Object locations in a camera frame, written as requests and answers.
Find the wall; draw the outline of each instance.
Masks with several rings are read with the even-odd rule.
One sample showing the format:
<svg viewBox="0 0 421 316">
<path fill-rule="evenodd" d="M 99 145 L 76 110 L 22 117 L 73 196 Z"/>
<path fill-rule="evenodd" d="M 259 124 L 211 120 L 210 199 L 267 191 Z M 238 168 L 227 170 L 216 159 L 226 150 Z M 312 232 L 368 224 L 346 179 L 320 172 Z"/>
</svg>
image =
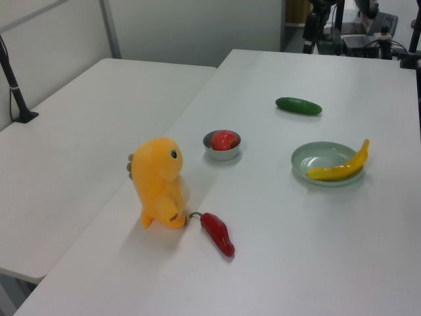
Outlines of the wall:
<svg viewBox="0 0 421 316">
<path fill-rule="evenodd" d="M 111 57 L 99 0 L 68 0 L 1 35 L 30 109 L 97 61 Z M 0 71 L 0 130 L 10 123 L 9 85 Z"/>
<path fill-rule="evenodd" d="M 285 0 L 107 2 L 123 59 L 218 67 L 234 48 L 280 50 Z"/>
</svg>

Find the white table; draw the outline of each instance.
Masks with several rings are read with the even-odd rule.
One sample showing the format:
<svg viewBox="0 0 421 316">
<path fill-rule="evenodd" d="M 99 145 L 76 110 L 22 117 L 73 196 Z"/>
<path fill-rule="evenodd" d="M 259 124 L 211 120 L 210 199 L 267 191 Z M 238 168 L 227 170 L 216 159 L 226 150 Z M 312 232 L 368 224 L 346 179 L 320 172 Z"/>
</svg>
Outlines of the white table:
<svg viewBox="0 0 421 316">
<path fill-rule="evenodd" d="M 0 133 L 0 273 L 38 283 L 214 68 L 105 59 Z"/>
<path fill-rule="evenodd" d="M 347 75 L 338 80 L 338 71 Z M 281 96 L 324 110 L 321 117 L 285 113 L 275 106 Z M 202 137 L 217 128 L 240 133 L 241 157 L 217 163 L 204 156 Z M 234 259 L 219 253 L 198 219 L 185 229 L 142 229 L 127 180 L 16 316 L 421 310 L 413 71 L 394 61 L 233 51 L 166 135 L 183 151 L 188 211 L 225 221 Z M 326 140 L 358 149 L 365 138 L 371 144 L 360 182 L 324 188 L 291 172 L 300 145 Z"/>
</svg>

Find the banana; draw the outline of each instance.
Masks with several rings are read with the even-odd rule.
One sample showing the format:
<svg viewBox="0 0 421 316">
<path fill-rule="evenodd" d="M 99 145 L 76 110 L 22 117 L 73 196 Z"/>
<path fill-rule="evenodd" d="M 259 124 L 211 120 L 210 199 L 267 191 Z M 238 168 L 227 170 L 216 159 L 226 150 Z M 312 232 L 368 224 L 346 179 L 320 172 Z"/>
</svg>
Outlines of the banana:
<svg viewBox="0 0 421 316">
<path fill-rule="evenodd" d="M 355 153 L 354 157 L 343 165 L 326 168 L 313 168 L 307 171 L 305 175 L 310 179 L 319 181 L 334 181 L 351 176 L 360 170 L 367 161 L 367 149 L 369 143 L 370 142 L 368 140 L 365 140 L 361 149 Z"/>
</svg>

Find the plate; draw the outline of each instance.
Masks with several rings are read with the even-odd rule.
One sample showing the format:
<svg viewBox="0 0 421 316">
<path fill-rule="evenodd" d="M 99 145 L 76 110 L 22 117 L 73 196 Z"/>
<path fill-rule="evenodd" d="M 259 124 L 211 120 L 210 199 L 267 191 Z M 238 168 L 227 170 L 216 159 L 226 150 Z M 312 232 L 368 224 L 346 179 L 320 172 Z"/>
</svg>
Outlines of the plate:
<svg viewBox="0 0 421 316">
<path fill-rule="evenodd" d="M 308 170 L 318 167 L 334 167 L 346 163 L 355 155 L 355 150 L 338 143 L 314 142 L 298 147 L 291 156 L 293 171 L 307 182 L 320 186 L 343 186 L 363 176 L 362 168 L 355 174 L 335 181 L 319 181 L 307 177 Z"/>
</svg>

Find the stuffed dinosaur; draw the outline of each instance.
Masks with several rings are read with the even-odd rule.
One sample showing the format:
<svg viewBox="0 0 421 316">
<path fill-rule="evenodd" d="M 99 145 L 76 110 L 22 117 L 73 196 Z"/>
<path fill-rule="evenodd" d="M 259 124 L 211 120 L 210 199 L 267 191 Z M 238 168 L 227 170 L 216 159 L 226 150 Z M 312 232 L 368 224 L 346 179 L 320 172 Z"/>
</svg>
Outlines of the stuffed dinosaur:
<svg viewBox="0 0 421 316">
<path fill-rule="evenodd" d="M 180 176 L 183 156 L 177 143 L 170 138 L 153 138 L 128 159 L 129 177 L 142 203 L 141 225 L 147 228 L 156 219 L 170 228 L 182 227 L 189 190 Z"/>
</svg>

